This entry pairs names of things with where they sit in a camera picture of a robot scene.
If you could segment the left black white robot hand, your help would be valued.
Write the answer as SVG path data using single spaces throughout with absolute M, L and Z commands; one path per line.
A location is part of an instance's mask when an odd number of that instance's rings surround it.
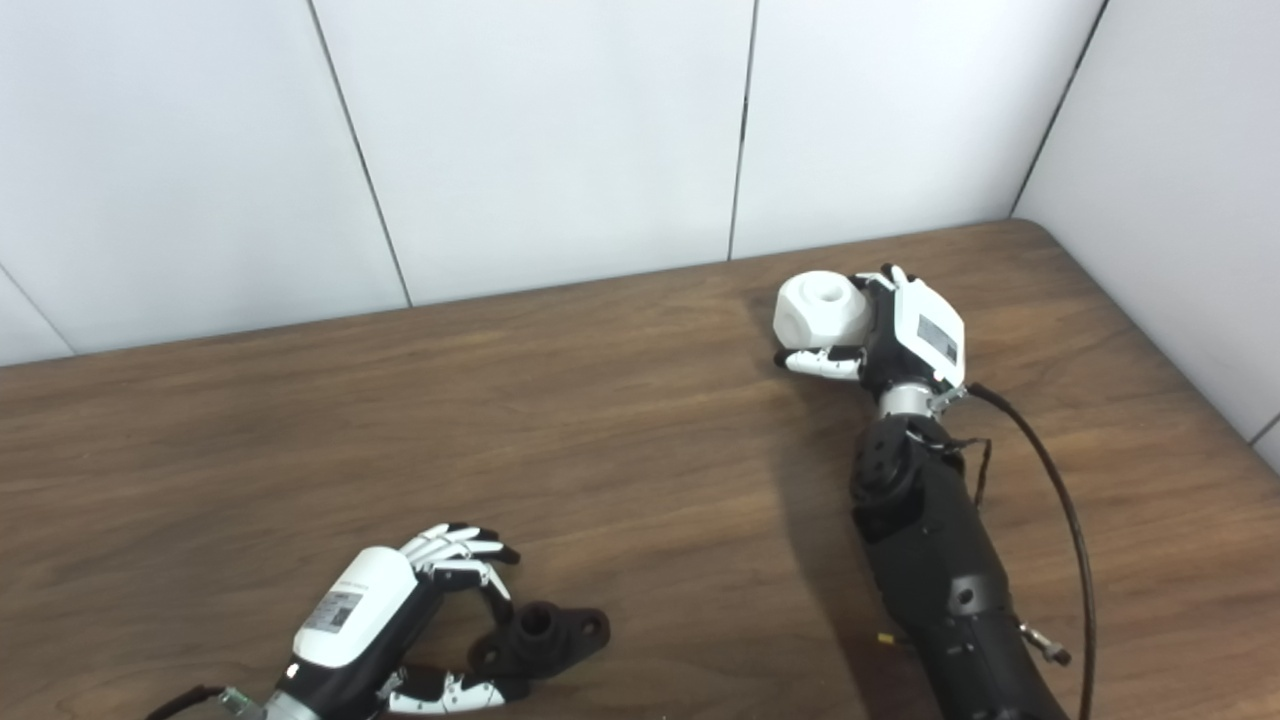
M 451 593 L 476 591 L 497 621 L 515 606 L 495 564 L 520 555 L 499 536 L 442 523 L 399 548 L 362 550 L 294 634 L 268 719 L 425 719 L 512 705 L 522 679 L 410 666 L 404 657 Z

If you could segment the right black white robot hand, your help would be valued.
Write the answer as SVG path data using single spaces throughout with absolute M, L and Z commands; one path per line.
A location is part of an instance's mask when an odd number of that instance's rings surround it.
M 931 395 L 965 382 L 965 323 L 920 277 L 886 263 L 845 275 L 804 272 L 777 293 L 776 366 L 851 380 L 879 395 L 909 383 Z

